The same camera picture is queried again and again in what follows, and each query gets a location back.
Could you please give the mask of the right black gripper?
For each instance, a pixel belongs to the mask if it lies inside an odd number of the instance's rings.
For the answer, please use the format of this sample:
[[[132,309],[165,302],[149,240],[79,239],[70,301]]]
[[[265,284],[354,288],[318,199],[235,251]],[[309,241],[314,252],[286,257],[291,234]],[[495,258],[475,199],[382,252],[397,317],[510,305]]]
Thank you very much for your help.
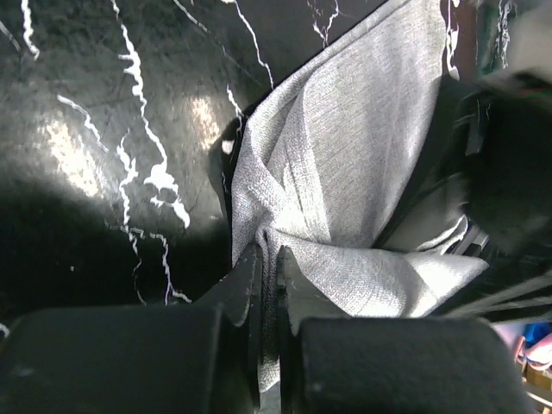
[[[474,82],[444,75],[421,153],[376,246],[403,250],[418,212],[467,216],[455,247],[477,237],[488,267],[433,308],[439,317],[538,319],[551,314],[551,86],[529,73]]]

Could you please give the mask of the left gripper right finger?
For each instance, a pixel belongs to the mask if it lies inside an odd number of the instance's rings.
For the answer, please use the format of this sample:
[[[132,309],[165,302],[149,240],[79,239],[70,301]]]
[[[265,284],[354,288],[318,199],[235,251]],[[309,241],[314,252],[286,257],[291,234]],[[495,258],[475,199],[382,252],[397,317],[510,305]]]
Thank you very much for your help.
[[[504,342],[487,323],[342,317],[289,248],[277,259],[284,413],[530,413]]]

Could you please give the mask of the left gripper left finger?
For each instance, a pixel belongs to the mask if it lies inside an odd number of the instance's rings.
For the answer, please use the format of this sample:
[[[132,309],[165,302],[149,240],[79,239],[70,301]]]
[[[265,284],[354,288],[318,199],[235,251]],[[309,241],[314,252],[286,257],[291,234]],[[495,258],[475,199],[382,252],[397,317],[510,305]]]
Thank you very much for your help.
[[[1,346],[4,413],[255,413],[262,252],[193,304],[50,309]]]

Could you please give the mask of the grey cloth napkin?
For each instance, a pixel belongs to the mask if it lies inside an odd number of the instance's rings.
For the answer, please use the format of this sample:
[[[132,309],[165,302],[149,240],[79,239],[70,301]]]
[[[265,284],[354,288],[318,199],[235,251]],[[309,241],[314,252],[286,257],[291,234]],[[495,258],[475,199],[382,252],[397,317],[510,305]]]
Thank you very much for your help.
[[[388,1],[293,73],[245,127],[231,186],[232,255],[263,253],[259,385],[279,381],[276,258],[354,317],[420,317],[485,269],[448,253],[461,214],[404,253],[374,243],[417,163],[442,75],[437,1]]]

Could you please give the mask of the black marble pattern mat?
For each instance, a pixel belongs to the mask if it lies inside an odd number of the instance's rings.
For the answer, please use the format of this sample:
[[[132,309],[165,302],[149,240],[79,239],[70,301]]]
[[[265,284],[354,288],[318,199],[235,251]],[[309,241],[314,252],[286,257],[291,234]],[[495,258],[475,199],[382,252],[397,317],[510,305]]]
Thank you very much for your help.
[[[242,120],[375,1],[4,1],[1,324],[178,304],[230,267]]]

